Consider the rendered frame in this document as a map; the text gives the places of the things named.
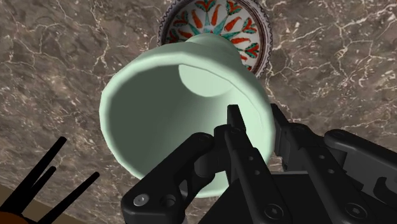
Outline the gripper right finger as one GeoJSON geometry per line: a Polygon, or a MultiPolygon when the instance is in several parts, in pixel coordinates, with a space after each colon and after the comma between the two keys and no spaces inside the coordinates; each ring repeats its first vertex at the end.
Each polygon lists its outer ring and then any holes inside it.
{"type": "Polygon", "coordinates": [[[345,130],[319,136],[272,105],[291,224],[397,224],[397,152],[345,130]]]}

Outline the pale green cup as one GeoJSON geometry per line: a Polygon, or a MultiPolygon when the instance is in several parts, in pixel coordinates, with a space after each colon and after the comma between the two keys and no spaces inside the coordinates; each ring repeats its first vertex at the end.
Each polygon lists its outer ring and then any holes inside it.
{"type": "Polygon", "coordinates": [[[206,33],[140,54],[104,87],[102,135],[118,163],[143,178],[190,135],[212,133],[238,105],[264,161],[274,151],[267,94],[227,39],[206,33]]]}

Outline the white bowl with orange-green pattern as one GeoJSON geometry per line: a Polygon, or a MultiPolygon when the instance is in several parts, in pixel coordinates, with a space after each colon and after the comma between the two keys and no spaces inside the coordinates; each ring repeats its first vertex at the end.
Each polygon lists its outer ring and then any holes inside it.
{"type": "Polygon", "coordinates": [[[272,52],[272,29],[258,0],[173,0],[160,19],[157,45],[212,33],[229,40],[257,78],[272,52]]]}

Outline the brown vase with black sticks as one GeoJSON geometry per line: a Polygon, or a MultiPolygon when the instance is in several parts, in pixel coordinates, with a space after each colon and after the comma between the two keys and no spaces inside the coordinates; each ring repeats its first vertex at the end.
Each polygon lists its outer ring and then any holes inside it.
{"type": "Polygon", "coordinates": [[[23,215],[23,211],[57,170],[56,167],[49,166],[49,164],[66,141],[65,137],[59,137],[30,173],[0,205],[0,224],[52,224],[100,176],[98,172],[94,172],[39,221],[32,221],[23,215]]]}

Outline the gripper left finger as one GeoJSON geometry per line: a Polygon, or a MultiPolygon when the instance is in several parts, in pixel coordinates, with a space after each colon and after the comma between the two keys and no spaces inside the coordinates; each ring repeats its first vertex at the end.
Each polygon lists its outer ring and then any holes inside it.
{"type": "Polygon", "coordinates": [[[241,188],[253,224],[292,224],[289,209],[257,148],[247,134],[240,109],[227,107],[227,123],[218,134],[192,134],[133,186],[121,200],[126,224],[182,224],[185,209],[215,176],[198,167],[214,158],[229,160],[218,166],[230,186],[241,188]]]}

